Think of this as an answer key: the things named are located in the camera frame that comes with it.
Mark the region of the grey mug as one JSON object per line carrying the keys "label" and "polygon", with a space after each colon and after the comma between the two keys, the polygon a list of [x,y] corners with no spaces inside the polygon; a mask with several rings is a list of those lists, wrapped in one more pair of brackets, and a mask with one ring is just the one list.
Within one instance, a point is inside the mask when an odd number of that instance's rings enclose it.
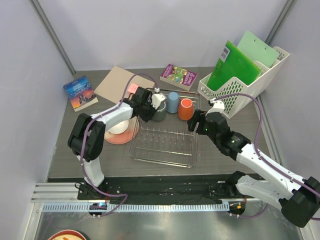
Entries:
{"label": "grey mug", "polygon": [[162,102],[156,111],[156,113],[153,115],[152,120],[153,121],[163,121],[166,118],[166,112],[167,112],[167,105],[166,102]]}

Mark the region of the pink cream plate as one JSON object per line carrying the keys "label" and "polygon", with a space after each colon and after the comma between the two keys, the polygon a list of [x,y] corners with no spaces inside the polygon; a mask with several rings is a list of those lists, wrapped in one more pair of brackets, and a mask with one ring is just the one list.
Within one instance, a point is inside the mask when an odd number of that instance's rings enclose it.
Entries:
{"label": "pink cream plate", "polygon": [[122,145],[130,142],[138,133],[138,128],[136,128],[136,119],[132,119],[128,123],[128,128],[120,133],[120,134],[113,134],[109,131],[106,131],[104,134],[104,140],[110,144],[114,145]]}

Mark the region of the orange white bowl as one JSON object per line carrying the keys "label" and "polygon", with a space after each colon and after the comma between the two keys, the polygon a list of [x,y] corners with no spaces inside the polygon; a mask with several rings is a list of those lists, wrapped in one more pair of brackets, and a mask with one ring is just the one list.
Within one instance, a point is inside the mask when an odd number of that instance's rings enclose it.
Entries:
{"label": "orange white bowl", "polygon": [[123,132],[125,132],[127,130],[129,126],[129,121],[128,120],[124,120],[118,124],[116,124],[115,126],[111,127],[108,132],[114,135],[119,135],[122,134]]}

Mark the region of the metal wire dish rack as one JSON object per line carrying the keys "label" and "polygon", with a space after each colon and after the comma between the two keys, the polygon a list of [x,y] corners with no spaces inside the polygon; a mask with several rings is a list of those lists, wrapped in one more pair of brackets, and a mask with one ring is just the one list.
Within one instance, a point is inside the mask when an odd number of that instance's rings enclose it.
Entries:
{"label": "metal wire dish rack", "polygon": [[198,135],[177,113],[166,112],[162,121],[138,118],[135,130],[129,151],[133,159],[185,168],[196,164]]}

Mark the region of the blue cup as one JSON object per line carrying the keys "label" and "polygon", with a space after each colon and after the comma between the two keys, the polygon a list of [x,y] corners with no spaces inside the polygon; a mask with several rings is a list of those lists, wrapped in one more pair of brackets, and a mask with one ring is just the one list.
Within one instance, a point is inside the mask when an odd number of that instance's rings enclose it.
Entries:
{"label": "blue cup", "polygon": [[177,92],[170,92],[167,96],[167,111],[171,114],[178,112],[180,96]]}

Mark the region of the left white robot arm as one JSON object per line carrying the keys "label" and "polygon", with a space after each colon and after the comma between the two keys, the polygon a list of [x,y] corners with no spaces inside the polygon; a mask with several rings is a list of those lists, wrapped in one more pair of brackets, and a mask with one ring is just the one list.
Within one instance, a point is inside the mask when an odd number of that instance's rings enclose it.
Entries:
{"label": "left white robot arm", "polygon": [[99,159],[105,132],[134,117],[144,122],[150,121],[165,100],[166,96],[158,88],[152,92],[138,87],[134,94],[105,111],[93,115],[82,113],[77,117],[67,145],[80,161],[84,180],[90,184],[89,194],[93,198],[100,200],[107,192],[106,186],[102,184],[105,176]]}

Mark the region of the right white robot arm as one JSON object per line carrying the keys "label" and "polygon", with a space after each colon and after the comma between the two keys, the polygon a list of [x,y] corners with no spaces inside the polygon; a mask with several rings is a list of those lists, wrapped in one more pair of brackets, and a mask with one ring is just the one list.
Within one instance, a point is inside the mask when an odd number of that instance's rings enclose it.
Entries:
{"label": "right white robot arm", "polygon": [[219,112],[197,109],[187,122],[188,130],[208,136],[217,149],[259,174],[265,182],[257,182],[236,171],[228,179],[226,193],[257,198],[281,211],[293,225],[304,228],[320,209],[320,182],[303,178],[269,158],[242,134],[232,131]]}

